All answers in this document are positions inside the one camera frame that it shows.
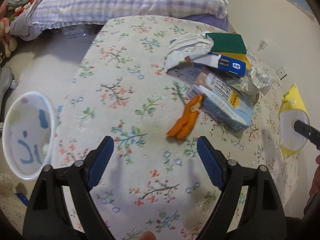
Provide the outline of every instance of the white logo on blue box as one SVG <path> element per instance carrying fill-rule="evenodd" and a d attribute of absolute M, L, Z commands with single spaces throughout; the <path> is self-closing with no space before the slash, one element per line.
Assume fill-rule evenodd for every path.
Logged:
<path fill-rule="evenodd" d="M 241 66 L 238 64 L 238 63 L 232 63 L 232 66 L 235 68 L 235 69 L 240 69 Z"/>

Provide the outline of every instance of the table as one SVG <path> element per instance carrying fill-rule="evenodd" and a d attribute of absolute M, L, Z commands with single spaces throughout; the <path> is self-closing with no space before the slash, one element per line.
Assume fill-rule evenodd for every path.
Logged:
<path fill-rule="evenodd" d="M 277 117 L 284 90 L 276 79 L 254 107 L 250 128 L 233 134 L 219 119 L 201 112 L 182 142 L 165 133 L 181 116 L 186 92 L 197 77 L 194 67 L 164 72 L 169 41 L 215 27 L 162 16 L 115 18 L 106 23 L 83 59 L 70 85 L 57 128 L 52 165 L 84 159 L 105 135 L 115 151 L 92 198 L 116 239 L 137 239 L 150 230 L 158 240 L 195 239 L 220 195 L 196 151 L 206 136 L 227 159 L 241 165 L 266 165 L 285 204 L 297 185 L 298 155 L 284 160 Z M 252 65 L 275 72 L 250 55 Z M 72 223 L 81 224 L 66 191 Z M 237 226 L 246 196 L 243 188 L 230 226 Z"/>

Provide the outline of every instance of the toothpaste box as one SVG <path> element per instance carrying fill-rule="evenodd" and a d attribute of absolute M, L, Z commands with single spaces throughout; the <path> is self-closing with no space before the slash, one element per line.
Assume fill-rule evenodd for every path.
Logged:
<path fill-rule="evenodd" d="M 208 66 L 240 77 L 243 77 L 245 73 L 246 64 L 243 61 L 213 52 L 209 52 L 200 58 L 194 59 L 192 62 L 197 68 Z"/>
<path fill-rule="evenodd" d="M 187 92 L 193 98 L 203 94 L 203 107 L 212 117 L 219 117 L 234 131 L 250 127 L 253 106 L 237 90 L 229 87 L 220 77 L 204 68 Z"/>

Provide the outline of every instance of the folded blanket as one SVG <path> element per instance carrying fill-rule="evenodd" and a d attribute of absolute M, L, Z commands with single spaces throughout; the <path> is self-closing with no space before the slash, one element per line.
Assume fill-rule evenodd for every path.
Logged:
<path fill-rule="evenodd" d="M 23 17 L 27 25 L 40 30 L 105 24 L 109 19 L 132 15 L 183 18 L 211 14 L 222 19 L 227 15 L 227 4 L 228 0 L 35 0 Z"/>

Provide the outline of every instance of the white wall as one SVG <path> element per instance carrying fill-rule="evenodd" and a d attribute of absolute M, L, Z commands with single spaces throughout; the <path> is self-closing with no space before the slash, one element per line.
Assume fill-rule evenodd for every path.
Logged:
<path fill-rule="evenodd" d="M 320 130 L 320 26 L 286 0 L 229 0 L 230 23 L 242 35 L 246 47 L 277 70 L 284 66 L 288 74 L 285 89 L 296 82 L 307 108 L 311 125 Z M 268 43 L 258 50 L 259 42 Z M 315 158 L 320 152 L 307 142 L 300 158 L 300 181 L 292 199 L 285 207 L 289 215 L 301 217 L 308 199 Z"/>

